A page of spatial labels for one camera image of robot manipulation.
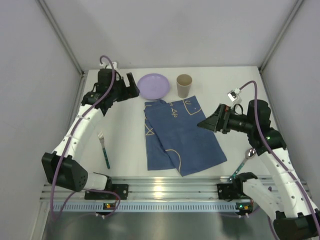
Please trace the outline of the lilac plastic plate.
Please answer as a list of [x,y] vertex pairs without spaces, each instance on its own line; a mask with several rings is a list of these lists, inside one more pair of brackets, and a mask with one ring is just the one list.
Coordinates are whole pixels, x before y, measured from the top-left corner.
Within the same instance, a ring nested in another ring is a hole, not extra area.
[[142,76],[137,83],[137,87],[140,91],[140,96],[146,100],[161,99],[171,89],[169,80],[159,73],[149,73]]

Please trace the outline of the spoon with teal handle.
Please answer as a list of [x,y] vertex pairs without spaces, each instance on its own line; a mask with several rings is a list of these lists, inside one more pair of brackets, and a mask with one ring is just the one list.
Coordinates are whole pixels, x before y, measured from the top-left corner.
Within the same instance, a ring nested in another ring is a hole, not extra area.
[[231,182],[236,177],[236,175],[240,172],[240,170],[244,167],[246,162],[252,159],[255,155],[256,155],[256,150],[254,148],[248,149],[244,154],[243,161],[240,163],[237,169],[233,172],[233,174],[228,178],[228,181]]

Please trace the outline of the blue embroidered cloth placemat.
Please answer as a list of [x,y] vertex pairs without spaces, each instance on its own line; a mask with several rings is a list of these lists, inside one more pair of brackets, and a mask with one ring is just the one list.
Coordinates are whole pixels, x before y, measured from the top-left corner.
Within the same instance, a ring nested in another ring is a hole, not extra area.
[[195,96],[144,104],[147,169],[195,174],[227,161],[215,134],[198,127],[205,114]]

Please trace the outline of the fork with teal handle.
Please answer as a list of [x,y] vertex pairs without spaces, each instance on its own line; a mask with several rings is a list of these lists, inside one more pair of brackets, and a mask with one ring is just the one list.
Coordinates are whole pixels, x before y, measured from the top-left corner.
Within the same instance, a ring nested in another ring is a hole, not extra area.
[[110,162],[109,162],[107,151],[106,151],[106,147],[105,147],[105,138],[104,138],[103,133],[101,131],[98,132],[97,135],[98,135],[98,139],[99,139],[99,142],[101,144],[101,147],[102,147],[102,151],[103,151],[104,159],[105,159],[105,162],[106,162],[106,166],[107,166],[108,169],[110,169],[111,166],[110,166]]

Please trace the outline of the beige paper cup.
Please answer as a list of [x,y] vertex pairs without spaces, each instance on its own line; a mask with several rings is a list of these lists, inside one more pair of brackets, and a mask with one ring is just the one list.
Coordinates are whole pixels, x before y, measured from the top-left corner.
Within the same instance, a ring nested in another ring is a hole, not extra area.
[[180,98],[187,98],[193,79],[188,74],[181,74],[176,78],[177,94]]

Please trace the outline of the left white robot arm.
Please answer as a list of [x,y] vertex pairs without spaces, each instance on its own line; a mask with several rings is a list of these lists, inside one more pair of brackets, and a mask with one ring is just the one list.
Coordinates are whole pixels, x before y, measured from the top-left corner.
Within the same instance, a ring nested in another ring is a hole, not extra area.
[[41,162],[47,181],[74,192],[82,190],[107,190],[112,183],[105,174],[89,172],[80,164],[80,158],[97,124],[115,102],[139,96],[132,73],[127,73],[125,84],[117,70],[103,68],[98,71],[97,82],[81,101],[76,118],[60,144],[42,156]]

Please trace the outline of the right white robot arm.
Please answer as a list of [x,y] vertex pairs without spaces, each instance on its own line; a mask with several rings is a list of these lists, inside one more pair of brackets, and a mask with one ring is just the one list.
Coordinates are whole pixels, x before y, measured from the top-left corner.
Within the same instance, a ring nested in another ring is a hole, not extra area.
[[305,240],[320,235],[320,209],[306,193],[291,163],[287,145],[279,131],[271,127],[271,109],[264,100],[248,103],[246,114],[220,104],[198,127],[227,134],[244,133],[268,169],[279,197],[269,191],[252,172],[232,180],[235,194],[254,200],[267,214],[280,240]]

